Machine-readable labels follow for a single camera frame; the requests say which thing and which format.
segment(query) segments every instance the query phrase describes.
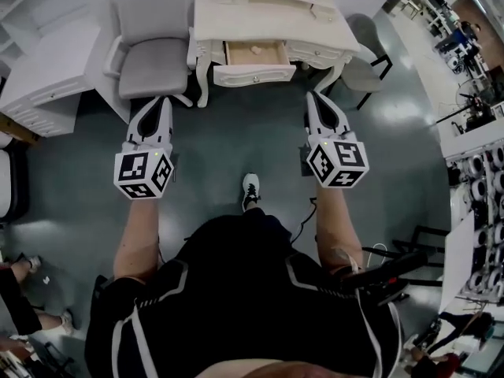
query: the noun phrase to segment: open drawer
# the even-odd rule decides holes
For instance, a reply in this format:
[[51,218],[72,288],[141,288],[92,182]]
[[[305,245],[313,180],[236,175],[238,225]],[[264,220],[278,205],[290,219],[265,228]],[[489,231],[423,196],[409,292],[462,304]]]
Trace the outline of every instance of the open drawer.
[[282,41],[225,44],[227,65],[213,68],[213,82],[222,87],[290,81],[296,71]]

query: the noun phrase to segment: table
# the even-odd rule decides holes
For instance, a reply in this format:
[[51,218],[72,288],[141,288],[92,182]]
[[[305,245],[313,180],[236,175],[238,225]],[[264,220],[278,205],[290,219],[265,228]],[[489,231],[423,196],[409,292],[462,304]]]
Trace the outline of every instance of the table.
[[[337,8],[323,20],[310,6],[295,0],[195,0],[196,76],[202,90],[198,107],[208,102],[212,61],[219,64],[213,82],[222,87],[288,82],[296,71],[292,61],[331,68],[315,91],[334,83],[360,46]],[[257,56],[250,53],[254,46],[261,49]]]
[[114,37],[91,17],[45,35],[27,57],[15,62],[0,111],[41,136],[72,133],[80,93],[96,90],[128,123],[130,103],[119,98],[118,81],[102,71]]

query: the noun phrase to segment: gray cushioned chair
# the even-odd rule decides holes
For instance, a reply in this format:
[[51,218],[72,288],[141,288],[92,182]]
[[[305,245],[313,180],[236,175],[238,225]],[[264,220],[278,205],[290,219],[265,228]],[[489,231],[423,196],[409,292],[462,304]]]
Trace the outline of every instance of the gray cushioned chair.
[[[367,93],[362,101],[357,105],[360,109],[369,99],[373,92],[382,90],[382,80],[392,68],[392,61],[388,57],[387,51],[378,38],[378,31],[373,20],[363,14],[355,14],[346,19],[350,25],[350,29],[355,35],[357,41],[371,50],[377,57],[372,63],[368,63],[359,57],[354,57],[352,61],[346,65],[341,74],[341,80],[345,85],[354,91],[362,91]],[[377,75],[373,69],[374,66],[387,62],[387,67],[380,75]],[[331,85],[327,91],[327,96],[331,94],[335,83]]]
[[125,99],[183,96],[196,46],[188,26],[188,0],[117,0],[121,36],[107,57],[104,73],[119,79]]

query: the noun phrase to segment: white sneaker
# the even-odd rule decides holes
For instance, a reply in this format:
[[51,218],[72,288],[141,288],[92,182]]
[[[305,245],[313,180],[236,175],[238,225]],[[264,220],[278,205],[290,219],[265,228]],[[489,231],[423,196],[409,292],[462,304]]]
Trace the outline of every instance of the white sneaker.
[[247,173],[243,179],[243,200],[242,210],[246,211],[246,207],[250,202],[258,202],[259,196],[259,177],[254,173]]
[[411,350],[415,347],[415,345],[413,344],[413,342],[415,340],[417,340],[418,338],[418,334],[415,334],[413,336],[411,336],[409,339],[407,339],[404,344],[402,345],[402,348],[403,349],[406,349],[406,350]]
[[73,335],[75,328],[73,327],[73,317],[72,314],[66,310],[61,316],[61,327],[65,330],[68,336]]
[[39,270],[39,267],[42,265],[40,257],[34,256],[33,258],[28,258],[27,261],[31,263],[30,273],[37,273],[37,270]]

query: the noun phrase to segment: white robotic gripper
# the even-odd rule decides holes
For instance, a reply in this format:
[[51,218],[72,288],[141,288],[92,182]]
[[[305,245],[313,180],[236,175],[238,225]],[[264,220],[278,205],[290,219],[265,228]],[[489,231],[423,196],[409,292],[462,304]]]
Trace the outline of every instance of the white robotic gripper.
[[350,130],[345,113],[329,98],[311,91],[308,101],[308,165],[322,187],[348,189],[369,171],[364,144]]
[[173,174],[172,104],[156,97],[132,119],[122,152],[116,154],[113,182],[126,197],[161,198]]

